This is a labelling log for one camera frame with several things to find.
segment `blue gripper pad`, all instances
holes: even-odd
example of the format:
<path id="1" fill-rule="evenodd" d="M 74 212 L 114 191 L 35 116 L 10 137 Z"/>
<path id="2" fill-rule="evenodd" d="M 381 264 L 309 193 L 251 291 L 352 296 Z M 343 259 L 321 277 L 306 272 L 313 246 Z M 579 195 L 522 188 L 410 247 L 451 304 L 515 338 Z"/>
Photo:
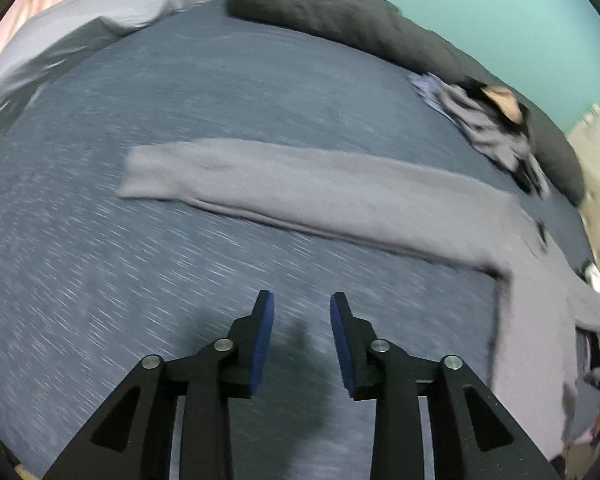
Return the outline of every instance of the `blue gripper pad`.
<path id="1" fill-rule="evenodd" d="M 262 302 L 264 307 L 262 310 L 260 326 L 258 327 L 258 335 L 256 336 L 255 345 L 253 346 L 253 354 L 251 355 L 252 366 L 249 378 L 249 390 L 252 395 L 256 392 L 262 382 L 264 361 L 267 358 L 267 350 L 269 349 L 274 314 L 273 293 L 268 290 L 261 290 L 258 299 L 256 300 L 256 307 L 254 307 L 254 310 L 258 308 L 258 302 Z"/>
<path id="2" fill-rule="evenodd" d="M 335 294 L 331 297 L 329 310 L 331 314 L 333 339 L 336 343 L 336 352 L 338 353 L 338 361 L 340 362 L 342 382 L 344 383 L 344 387 L 349 391 L 349 395 L 353 397 L 356 389 L 356 380 L 353 372 L 353 358 L 349 346 L 349 339 L 347 338 L 347 333 L 344 329 L 342 312 L 335 299 Z"/>

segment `bedding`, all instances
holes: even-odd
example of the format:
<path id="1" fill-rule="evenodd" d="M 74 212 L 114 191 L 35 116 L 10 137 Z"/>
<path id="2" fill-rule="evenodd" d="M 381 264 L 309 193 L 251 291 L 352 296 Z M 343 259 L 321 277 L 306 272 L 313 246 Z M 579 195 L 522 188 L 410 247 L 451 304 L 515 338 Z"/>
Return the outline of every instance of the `bedding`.
<path id="1" fill-rule="evenodd" d="M 210 0 L 63 0 L 28 20 L 0 55 L 0 138 L 49 82 L 164 16 Z"/>
<path id="2" fill-rule="evenodd" d="M 448 84 L 471 78 L 490 86 L 507 86 L 468 54 L 403 17 L 385 0 L 227 0 L 227 10 L 239 18 L 339 41 L 414 72 L 431 72 Z M 508 88 L 531 111 L 534 155 L 542 170 L 571 203 L 578 205 L 584 182 L 569 143 L 540 108 Z"/>
<path id="3" fill-rule="evenodd" d="M 0 438 L 41 475 L 138 359 L 191 354 L 276 293 L 261 390 L 232 402 L 239 479 L 368 478 L 374 405 L 342 388 L 328 314 L 490 379 L 500 283 L 488 273 L 115 196 L 130 147 L 203 137 L 388 156 L 517 197 L 571 267 L 578 212 L 527 196 L 413 91 L 339 43 L 231 18 L 169 16 L 49 83 L 0 144 Z"/>

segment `crumpled cloth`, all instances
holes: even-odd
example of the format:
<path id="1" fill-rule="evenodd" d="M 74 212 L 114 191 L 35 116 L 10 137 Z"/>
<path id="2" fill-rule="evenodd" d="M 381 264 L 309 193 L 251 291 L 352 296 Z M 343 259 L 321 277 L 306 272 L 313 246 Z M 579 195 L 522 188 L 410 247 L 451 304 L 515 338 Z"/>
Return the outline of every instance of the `crumpled cloth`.
<path id="1" fill-rule="evenodd" d="M 551 119 L 467 53 L 405 18 L 385 0 L 227 0 L 232 16 L 269 23 L 337 41 L 407 70 L 431 72 L 450 84 L 468 78 L 511 89 L 529 112 L 535 132 L 534 155 L 542 170 L 571 203 L 584 196 L 582 169 L 571 145 Z"/>
<path id="2" fill-rule="evenodd" d="M 516 172 L 519 165 L 527 161 L 529 170 L 533 172 L 535 181 L 539 184 L 540 196 L 548 196 L 549 184 L 531 151 L 529 138 L 505 131 L 498 124 L 494 114 L 490 114 L 487 108 L 471 99 L 458 85 L 441 83 L 436 92 L 440 106 L 454 119 L 476 151 L 488 156 L 511 173 Z"/>
<path id="3" fill-rule="evenodd" d="M 445 112 L 445 109 L 438 99 L 438 92 L 442 90 L 442 87 L 445 84 L 442 79 L 431 72 L 426 74 L 416 74 L 411 71 L 407 71 L 407 79 L 416 93 L 422 97 L 422 100 L 426 102 L 427 105 L 439 114 L 444 115 L 453 124 L 458 124 L 452 116 Z"/>

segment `gray sweater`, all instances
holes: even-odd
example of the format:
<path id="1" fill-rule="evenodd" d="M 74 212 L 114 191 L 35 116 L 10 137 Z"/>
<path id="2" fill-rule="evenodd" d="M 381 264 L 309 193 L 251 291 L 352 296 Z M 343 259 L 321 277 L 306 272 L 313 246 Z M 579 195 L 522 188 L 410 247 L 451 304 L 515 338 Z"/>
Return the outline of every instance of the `gray sweater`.
<path id="1" fill-rule="evenodd" d="M 497 275 L 490 386 L 545 456 L 561 452 L 573 415 L 575 329 L 600 332 L 600 296 L 513 196 L 388 158 L 238 139 L 135 147 L 119 195 L 183 200 Z"/>

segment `teal wall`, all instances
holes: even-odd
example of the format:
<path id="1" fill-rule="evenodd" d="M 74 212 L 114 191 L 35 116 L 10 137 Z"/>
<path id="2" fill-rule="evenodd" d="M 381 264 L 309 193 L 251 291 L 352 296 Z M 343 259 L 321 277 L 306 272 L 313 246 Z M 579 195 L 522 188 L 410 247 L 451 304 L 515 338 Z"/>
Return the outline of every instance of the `teal wall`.
<path id="1" fill-rule="evenodd" d="M 600 17 L 588 0 L 389 0 L 526 94 L 563 130 L 600 104 Z"/>

